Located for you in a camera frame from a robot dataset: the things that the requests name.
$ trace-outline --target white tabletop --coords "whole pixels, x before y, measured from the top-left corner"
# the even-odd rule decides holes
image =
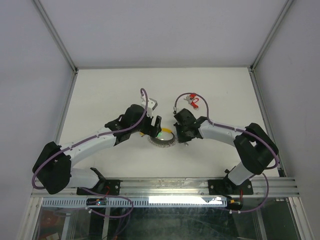
[[[178,95],[196,92],[209,104],[210,118],[220,123],[264,128],[247,68],[140,68],[80,70],[65,119],[60,143],[74,142],[140,104],[145,88],[158,107],[161,126],[175,130],[173,105]],[[196,118],[206,115],[205,104],[193,110],[182,98],[177,107]],[[224,177],[240,162],[236,149],[210,139],[194,139],[189,146],[158,148],[139,133],[121,144],[101,150],[79,162],[76,168],[97,168],[105,177]],[[276,169],[267,176],[279,176]]]

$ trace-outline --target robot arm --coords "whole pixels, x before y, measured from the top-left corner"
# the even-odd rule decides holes
[[[233,126],[214,123],[212,125],[204,116],[196,119],[193,114],[182,109],[174,115],[177,123],[174,124],[179,143],[191,141],[194,138],[213,139],[235,147],[241,162],[231,171],[227,170],[224,182],[231,187],[241,185],[253,175],[260,175],[274,159],[272,153],[255,138],[235,131]],[[278,154],[279,150],[264,130],[256,123],[251,123],[246,130],[264,140]]]
[[[114,147],[126,140],[131,134],[142,132],[155,138],[161,132],[161,117],[157,116],[154,126],[152,125],[153,110],[157,107],[157,101],[149,98],[146,115],[134,128],[126,130],[138,122],[146,107],[146,97],[142,97],[141,105],[133,104],[125,114],[110,121],[98,131],[75,142],[57,145],[49,142],[43,148],[32,171],[35,171],[52,155],[64,150],[53,160],[48,162],[37,174],[37,178],[43,184],[49,194],[56,194],[64,188],[85,187],[97,193],[103,193],[106,180],[95,168],[73,168],[78,162],[88,156],[106,148]]]

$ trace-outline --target robotic arm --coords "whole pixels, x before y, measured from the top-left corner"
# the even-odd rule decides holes
[[[264,130],[256,123],[251,123],[243,131],[235,131],[230,125],[210,123],[207,117],[198,119],[187,109],[182,109],[174,115],[177,123],[174,124],[179,143],[186,143],[194,138],[213,139],[236,148],[241,162],[231,171],[226,170],[227,175],[219,181],[214,189],[222,194],[232,194],[238,186],[254,175],[260,175],[274,159],[270,150],[257,141],[256,138],[242,133],[250,132],[262,139],[277,155],[279,150]]]
[[[78,141],[57,145],[55,142],[46,144],[37,159],[32,171],[33,173],[54,154],[58,154],[53,160],[42,166],[37,173],[37,178],[43,184],[49,194],[56,194],[64,188],[85,187],[96,193],[103,193],[106,180],[95,168],[78,169],[73,168],[75,164],[102,149],[114,147],[126,140],[131,134],[142,132],[155,138],[161,132],[161,117],[157,116],[155,125],[152,125],[153,111],[158,106],[156,100],[142,96],[141,105],[131,105],[124,114],[110,121],[101,129]],[[144,114],[141,122],[135,125]]]

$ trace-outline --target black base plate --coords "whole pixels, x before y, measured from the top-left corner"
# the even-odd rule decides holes
[[[106,195],[107,192],[109,191],[108,195],[118,196],[120,193],[120,183],[121,183],[121,180],[119,179],[106,179],[102,190],[98,191],[97,189],[94,189],[94,188],[90,190],[97,194],[104,194],[104,195]],[[76,194],[77,195],[93,195],[83,190],[80,187],[77,188]]]
[[[224,179],[208,180],[209,195],[240,195],[241,190],[243,192],[243,195],[254,194],[252,183],[248,179],[239,186],[234,185],[232,187],[229,187],[228,189],[225,186],[226,181]]]

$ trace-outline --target glass panel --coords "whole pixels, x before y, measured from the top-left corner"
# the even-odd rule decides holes
[[[243,209],[261,199],[245,198]],[[95,208],[123,215],[128,208]],[[107,219],[85,209],[42,207],[34,240],[298,240],[288,202],[268,199],[260,211],[233,213],[213,207],[136,207]]]

